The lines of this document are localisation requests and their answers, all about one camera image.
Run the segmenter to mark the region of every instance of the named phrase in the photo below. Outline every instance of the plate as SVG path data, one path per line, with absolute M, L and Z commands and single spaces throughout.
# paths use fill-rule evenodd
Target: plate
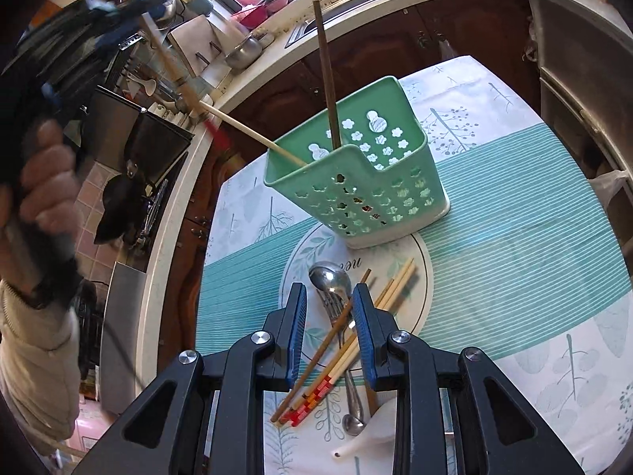
M 321 298 L 308 277 L 308 269 L 312 264 L 317 261 L 339 264 L 347 271 L 352 287 L 360 281 L 365 270 L 370 268 L 371 275 L 367 284 L 372 298 L 375 299 L 408 258 L 414 259 L 417 269 L 405 286 L 400 300 L 396 302 L 396 322 L 401 329 L 418 334 L 431 307 L 433 270 L 426 245 L 417 233 L 371 248 L 352 250 L 325 225 L 319 223 L 310 229 L 290 255 L 279 287 L 279 306 L 283 307 L 293 282 L 303 282 L 306 286 L 308 311 L 301 352 L 303 359 L 306 362 L 312 359 L 331 329 Z M 337 349 L 338 341 L 335 338 L 318 366 L 324 368 Z M 357 376 L 362 375 L 360 361 L 354 365 L 353 372 Z

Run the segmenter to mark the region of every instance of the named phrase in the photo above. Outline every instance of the snowman-shaped cutout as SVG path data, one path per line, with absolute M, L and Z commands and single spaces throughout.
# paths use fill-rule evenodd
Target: snowman-shaped cutout
M 314 160 L 323 159 L 328 153 L 330 153 L 325 148 L 321 148 L 317 143 L 312 143 L 308 145 L 308 150 L 312 152 L 312 158 Z
M 387 120 L 381 118 L 375 110 L 367 112 L 369 120 L 369 130 L 374 133 L 381 133 L 387 128 Z

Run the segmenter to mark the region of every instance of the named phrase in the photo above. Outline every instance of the teal striped tablecloth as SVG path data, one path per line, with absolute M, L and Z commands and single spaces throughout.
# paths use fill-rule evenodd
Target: teal striped tablecloth
M 606 215 L 574 160 L 536 125 L 438 163 L 448 215 L 423 229 L 434 270 L 420 336 L 490 357 L 571 329 L 631 290 Z M 308 219 L 205 267 L 196 348 L 212 353 L 262 326 Z

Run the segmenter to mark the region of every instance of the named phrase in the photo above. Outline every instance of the bolt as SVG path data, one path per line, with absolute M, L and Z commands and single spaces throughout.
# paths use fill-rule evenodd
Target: bolt
M 481 360 L 482 351 L 479 348 L 475 348 L 474 346 L 469 346 L 464 348 L 464 355 L 466 359 L 469 361 L 477 362 Z
M 268 334 L 266 331 L 254 332 L 251 336 L 251 341 L 255 344 L 264 344 L 270 341 L 270 334 Z
M 185 350 L 178 355 L 178 360 L 181 364 L 191 364 L 196 358 L 197 353 L 194 350 Z
M 411 335 L 407 331 L 395 331 L 391 333 L 391 339 L 395 342 L 409 342 Z

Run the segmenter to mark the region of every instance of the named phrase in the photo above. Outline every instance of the white basket base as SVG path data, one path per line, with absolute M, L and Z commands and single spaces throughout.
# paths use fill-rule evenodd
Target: white basket base
M 431 223 L 437 222 L 449 211 L 451 208 L 451 202 L 448 200 L 448 195 L 445 190 L 444 199 L 446 200 L 446 205 L 435 215 L 423 215 L 405 223 L 388 226 L 383 230 L 378 230 L 377 232 L 372 232 L 371 234 L 363 234 L 359 237 L 346 237 L 344 238 L 345 244 L 347 244 L 350 248 L 357 250 L 359 248 L 369 248 L 370 246 L 376 246 L 377 244 L 395 241 L 396 239 L 400 239 L 404 236 L 417 232 L 425 226 L 429 226 Z

